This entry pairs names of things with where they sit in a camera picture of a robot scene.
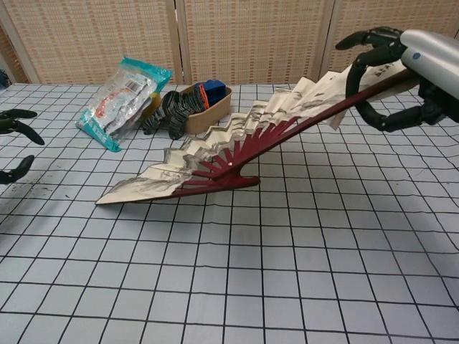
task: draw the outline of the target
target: folding screen panel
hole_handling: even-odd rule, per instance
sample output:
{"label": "folding screen panel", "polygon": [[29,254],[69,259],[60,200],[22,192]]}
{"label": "folding screen panel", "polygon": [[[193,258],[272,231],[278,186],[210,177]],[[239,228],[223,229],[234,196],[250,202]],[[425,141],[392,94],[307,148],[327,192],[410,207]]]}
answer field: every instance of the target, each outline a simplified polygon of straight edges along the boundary
{"label": "folding screen panel", "polygon": [[174,0],[0,0],[41,83],[101,84],[125,54],[181,82]]}
{"label": "folding screen panel", "polygon": [[176,6],[186,81],[317,79],[333,0],[176,0]]}
{"label": "folding screen panel", "polygon": [[336,0],[321,74],[327,70],[341,72],[358,53],[370,49],[335,50],[335,44],[352,32],[384,25],[401,30],[425,29],[454,37],[458,19],[458,0]]}
{"label": "folding screen panel", "polygon": [[12,82],[28,82],[16,52],[11,45],[5,31],[0,26],[0,65],[6,70]]}

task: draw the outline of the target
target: robotic arm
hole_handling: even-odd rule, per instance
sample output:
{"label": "robotic arm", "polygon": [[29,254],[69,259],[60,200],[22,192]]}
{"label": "robotic arm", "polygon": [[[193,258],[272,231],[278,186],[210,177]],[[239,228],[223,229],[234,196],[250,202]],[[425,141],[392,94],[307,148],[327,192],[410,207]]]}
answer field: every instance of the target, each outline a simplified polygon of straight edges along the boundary
{"label": "robotic arm", "polygon": [[419,96],[425,101],[390,116],[379,114],[368,102],[359,103],[356,109],[368,125],[393,132],[423,123],[435,125],[445,117],[459,123],[459,41],[434,32],[376,27],[350,34],[336,49],[367,44],[371,44],[373,50],[361,53],[352,64],[346,81],[347,97],[359,91],[367,67],[400,59],[418,77]]}

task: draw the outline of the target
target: food package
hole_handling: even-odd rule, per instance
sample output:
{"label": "food package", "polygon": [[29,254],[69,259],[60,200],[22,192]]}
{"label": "food package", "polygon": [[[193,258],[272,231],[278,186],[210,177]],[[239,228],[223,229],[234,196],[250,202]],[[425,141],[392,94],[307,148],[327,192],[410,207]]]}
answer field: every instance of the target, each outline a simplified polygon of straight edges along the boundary
{"label": "food package", "polygon": [[124,57],[116,73],[94,94],[75,123],[112,152],[170,80],[170,70]]}

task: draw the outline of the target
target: woven screen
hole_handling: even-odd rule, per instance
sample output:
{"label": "woven screen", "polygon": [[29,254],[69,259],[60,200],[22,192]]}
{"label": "woven screen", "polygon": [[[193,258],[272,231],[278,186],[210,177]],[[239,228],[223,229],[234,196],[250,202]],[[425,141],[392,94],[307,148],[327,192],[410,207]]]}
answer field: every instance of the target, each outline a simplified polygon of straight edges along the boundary
{"label": "woven screen", "polygon": [[335,50],[335,44],[348,34],[380,25],[397,29],[425,29],[454,37],[459,16],[458,0],[340,0],[337,6],[333,44],[328,48],[326,70],[341,72],[356,56],[371,47],[355,47],[345,52]]}
{"label": "woven screen", "polygon": [[11,73],[11,80],[15,82],[28,83],[28,79],[24,70],[22,69],[19,60],[17,59],[16,52],[10,44],[5,32],[0,27],[0,55],[3,57],[6,68]]}
{"label": "woven screen", "polygon": [[124,54],[169,68],[171,81],[181,80],[169,0],[2,1],[41,83],[104,83]]}
{"label": "woven screen", "polygon": [[323,52],[317,47],[326,38],[321,25],[330,1],[180,1],[192,82],[284,83],[318,75],[313,65]]}

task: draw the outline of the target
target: grid mat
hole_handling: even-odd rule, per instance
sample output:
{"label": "grid mat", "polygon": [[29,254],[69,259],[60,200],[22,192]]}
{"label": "grid mat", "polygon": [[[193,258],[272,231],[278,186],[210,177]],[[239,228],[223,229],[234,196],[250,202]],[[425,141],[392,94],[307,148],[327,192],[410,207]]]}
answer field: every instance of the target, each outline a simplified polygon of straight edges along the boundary
{"label": "grid mat", "polygon": [[[255,188],[96,207],[181,144],[134,130],[122,152],[102,149],[73,122],[97,89],[0,94],[0,110],[39,113],[29,123],[46,142],[0,137],[0,168],[37,156],[1,189],[1,343],[459,341],[452,121],[387,134],[351,110],[336,132],[317,125],[248,165]],[[232,89],[244,112],[274,85]],[[413,90],[374,106],[419,100]]]}

